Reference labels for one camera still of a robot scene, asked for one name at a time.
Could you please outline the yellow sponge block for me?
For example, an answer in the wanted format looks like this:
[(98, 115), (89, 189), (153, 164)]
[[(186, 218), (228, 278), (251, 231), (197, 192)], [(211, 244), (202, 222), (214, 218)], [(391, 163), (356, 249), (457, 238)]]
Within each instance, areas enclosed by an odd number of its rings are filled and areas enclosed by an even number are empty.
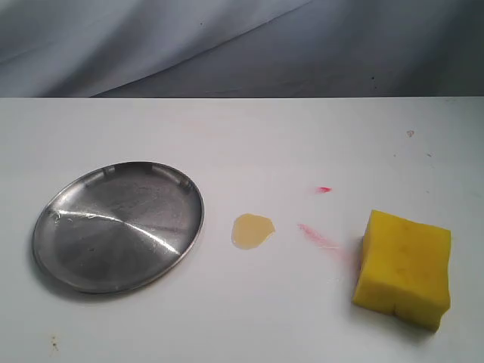
[(372, 210), (352, 302), (437, 331), (451, 305), (450, 252), (448, 229)]

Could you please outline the pale yellow liquid spill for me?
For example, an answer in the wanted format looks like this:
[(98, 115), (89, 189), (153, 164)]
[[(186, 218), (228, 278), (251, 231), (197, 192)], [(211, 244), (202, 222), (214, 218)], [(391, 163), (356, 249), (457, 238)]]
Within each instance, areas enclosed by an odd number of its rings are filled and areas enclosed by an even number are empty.
[(271, 219), (245, 213), (237, 217), (232, 228), (232, 242), (242, 250), (257, 248), (275, 233)]

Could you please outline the round stainless steel plate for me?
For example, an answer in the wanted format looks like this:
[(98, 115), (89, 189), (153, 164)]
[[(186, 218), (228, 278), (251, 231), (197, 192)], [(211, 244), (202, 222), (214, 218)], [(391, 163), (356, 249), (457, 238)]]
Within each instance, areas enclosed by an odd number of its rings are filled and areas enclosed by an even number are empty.
[(79, 293), (144, 287), (188, 254), (203, 226), (196, 184), (161, 163), (96, 169), (56, 194), (39, 215), (32, 255), (53, 282)]

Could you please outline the grey-white backdrop cloth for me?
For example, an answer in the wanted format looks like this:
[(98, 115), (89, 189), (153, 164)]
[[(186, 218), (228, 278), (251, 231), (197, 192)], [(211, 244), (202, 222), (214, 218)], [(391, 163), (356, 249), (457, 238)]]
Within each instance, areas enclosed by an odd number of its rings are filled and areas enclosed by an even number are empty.
[(481, 1), (3, 1), (1, 95), (477, 96)]

